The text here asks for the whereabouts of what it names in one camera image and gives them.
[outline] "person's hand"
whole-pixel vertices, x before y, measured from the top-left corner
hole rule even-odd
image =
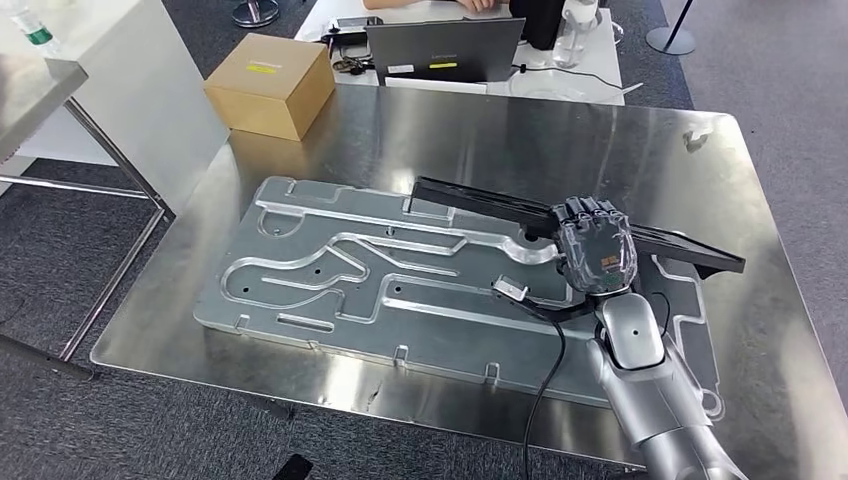
[[[472,12],[482,12],[495,6],[495,0],[456,0]]]

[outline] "aluminum plate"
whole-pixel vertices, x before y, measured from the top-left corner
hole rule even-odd
[[[550,325],[491,294],[504,274],[551,307],[583,300],[556,272],[550,241],[514,223],[404,195],[289,178],[254,196],[194,310],[207,327],[533,392],[559,350]],[[721,413],[700,283],[691,265],[641,256],[639,285]],[[564,324],[569,346],[547,395],[607,406],[585,340],[595,319]]]

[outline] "cardboard box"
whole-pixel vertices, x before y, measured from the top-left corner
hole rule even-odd
[[[324,45],[251,33],[204,89],[230,128],[301,140],[335,81]]]

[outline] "sticker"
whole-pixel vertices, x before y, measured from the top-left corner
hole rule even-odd
[[[431,63],[430,68],[453,68],[456,66],[456,62],[450,63]]]
[[[252,72],[259,72],[259,73],[277,73],[276,69],[273,69],[271,67],[263,67],[261,65],[248,65],[247,69],[252,71]]]
[[[412,65],[389,65],[388,66],[389,73],[412,73],[415,71],[415,67]]]

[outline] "water bottle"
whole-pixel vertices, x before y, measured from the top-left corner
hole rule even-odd
[[[565,0],[562,6],[562,29],[551,57],[560,68],[573,68],[583,59],[586,35],[598,24],[595,14],[598,0]]]
[[[8,16],[26,35],[27,40],[45,57],[55,57],[59,53],[59,42],[53,38],[35,13],[29,9],[27,0],[0,0],[0,12]]]

